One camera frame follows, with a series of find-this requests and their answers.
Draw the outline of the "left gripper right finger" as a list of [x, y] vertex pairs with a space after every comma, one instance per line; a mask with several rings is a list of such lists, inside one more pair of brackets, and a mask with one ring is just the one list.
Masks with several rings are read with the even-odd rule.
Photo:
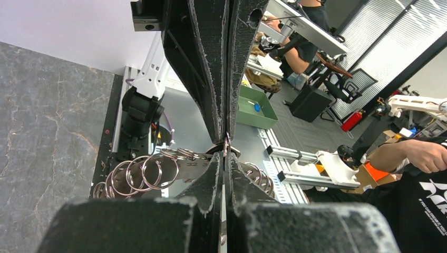
[[225, 157], [229, 252], [399, 252], [385, 218], [365, 203], [282, 204]]

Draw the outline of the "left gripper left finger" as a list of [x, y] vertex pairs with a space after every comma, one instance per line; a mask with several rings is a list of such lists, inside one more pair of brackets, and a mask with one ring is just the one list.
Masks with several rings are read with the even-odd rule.
[[53, 217], [38, 252], [218, 252], [224, 157], [173, 198], [79, 200]]

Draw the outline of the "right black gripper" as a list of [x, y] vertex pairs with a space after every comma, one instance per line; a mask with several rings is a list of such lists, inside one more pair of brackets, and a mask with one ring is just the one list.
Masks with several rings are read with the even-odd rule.
[[226, 137], [234, 137], [241, 80], [267, 4], [230, 1], [228, 21], [227, 1], [130, 2], [135, 32], [163, 31], [166, 58], [198, 106], [213, 143], [224, 139], [226, 63]]

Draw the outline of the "small black key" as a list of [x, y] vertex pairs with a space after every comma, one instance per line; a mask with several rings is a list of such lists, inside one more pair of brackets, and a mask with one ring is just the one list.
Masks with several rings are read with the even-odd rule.
[[224, 137], [225, 138], [224, 138], [223, 142], [220, 142], [220, 143], [212, 145], [206, 151], [206, 154], [214, 154], [215, 152], [222, 151], [224, 157], [226, 155], [228, 155], [229, 153], [233, 153], [233, 154], [236, 155], [237, 158], [239, 158], [241, 156], [241, 153], [240, 153], [240, 151], [238, 149], [236, 149], [236, 148], [231, 146], [230, 134], [228, 132], [226, 132]]

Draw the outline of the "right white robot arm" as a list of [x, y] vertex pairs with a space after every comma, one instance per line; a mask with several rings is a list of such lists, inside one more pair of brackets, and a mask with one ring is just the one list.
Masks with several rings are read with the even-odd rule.
[[163, 107], [167, 69], [201, 112], [210, 140], [228, 154], [242, 76], [267, 1], [134, 1], [137, 32], [156, 32], [147, 58], [122, 99], [122, 133], [145, 139]]

